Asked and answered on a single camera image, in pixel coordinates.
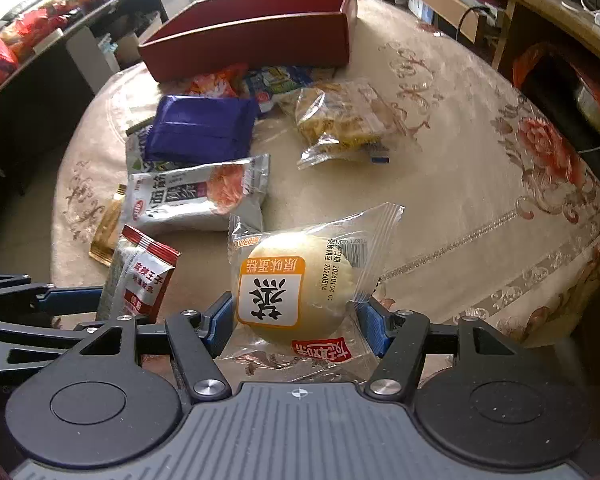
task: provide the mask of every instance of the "red wooden box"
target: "red wooden box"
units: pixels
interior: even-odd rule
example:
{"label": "red wooden box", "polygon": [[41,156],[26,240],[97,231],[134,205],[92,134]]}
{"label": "red wooden box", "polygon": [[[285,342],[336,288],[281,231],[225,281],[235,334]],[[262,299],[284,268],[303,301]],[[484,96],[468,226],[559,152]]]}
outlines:
{"label": "red wooden box", "polygon": [[246,62],[341,66],[349,62],[357,0],[201,0],[139,47],[158,82]]}

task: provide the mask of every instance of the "red and white snack packet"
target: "red and white snack packet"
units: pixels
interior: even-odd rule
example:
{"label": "red and white snack packet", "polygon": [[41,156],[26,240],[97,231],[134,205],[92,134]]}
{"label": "red and white snack packet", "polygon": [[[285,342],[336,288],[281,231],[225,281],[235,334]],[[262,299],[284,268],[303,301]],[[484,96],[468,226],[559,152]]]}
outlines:
{"label": "red and white snack packet", "polygon": [[121,314],[155,322],[180,253],[125,225],[102,289],[96,320]]}

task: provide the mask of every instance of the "purple snack package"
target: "purple snack package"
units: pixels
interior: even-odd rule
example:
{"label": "purple snack package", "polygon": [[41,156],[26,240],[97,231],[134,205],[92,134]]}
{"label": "purple snack package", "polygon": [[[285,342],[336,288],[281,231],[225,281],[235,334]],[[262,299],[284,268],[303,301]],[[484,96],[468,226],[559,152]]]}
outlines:
{"label": "purple snack package", "polygon": [[144,156],[196,165],[245,158],[259,111],[253,99],[164,96]]}

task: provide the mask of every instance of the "snack pile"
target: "snack pile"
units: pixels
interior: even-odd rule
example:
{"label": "snack pile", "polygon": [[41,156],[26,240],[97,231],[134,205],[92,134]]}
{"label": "snack pile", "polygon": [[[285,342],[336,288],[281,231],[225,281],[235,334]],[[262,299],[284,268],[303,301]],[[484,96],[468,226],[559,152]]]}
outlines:
{"label": "snack pile", "polygon": [[270,174],[270,155],[250,153],[258,117],[278,105],[307,145],[301,170],[321,171],[317,165],[332,158],[398,157],[406,134],[393,109],[367,80],[331,76],[320,68],[229,66],[192,78],[186,94],[164,96],[155,117],[127,131],[126,189],[115,194],[90,252],[110,264],[99,319],[156,319],[179,256],[164,233],[226,231],[236,327],[217,363],[232,386],[368,379],[377,359],[356,309],[384,270],[403,207],[384,203],[275,230],[262,206],[280,176]]}

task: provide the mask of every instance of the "round table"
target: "round table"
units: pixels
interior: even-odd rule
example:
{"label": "round table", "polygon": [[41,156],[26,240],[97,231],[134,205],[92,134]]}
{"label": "round table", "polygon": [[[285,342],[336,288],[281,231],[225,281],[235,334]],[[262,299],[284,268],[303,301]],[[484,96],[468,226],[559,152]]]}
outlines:
{"label": "round table", "polygon": [[[375,296],[433,322],[486,319],[528,346],[569,333],[600,283],[600,183],[542,114],[452,38],[378,0],[360,0],[351,60],[415,143],[389,165],[332,160],[296,169],[304,149],[278,110],[254,128],[271,154],[266,228],[314,224],[382,202],[405,206]],[[121,72],[85,112],[58,174],[52,281],[100,285],[88,256],[102,211],[126,182],[125,130],[160,95],[144,65]],[[182,253],[160,318],[204,310],[230,288],[224,233],[159,237]]]}

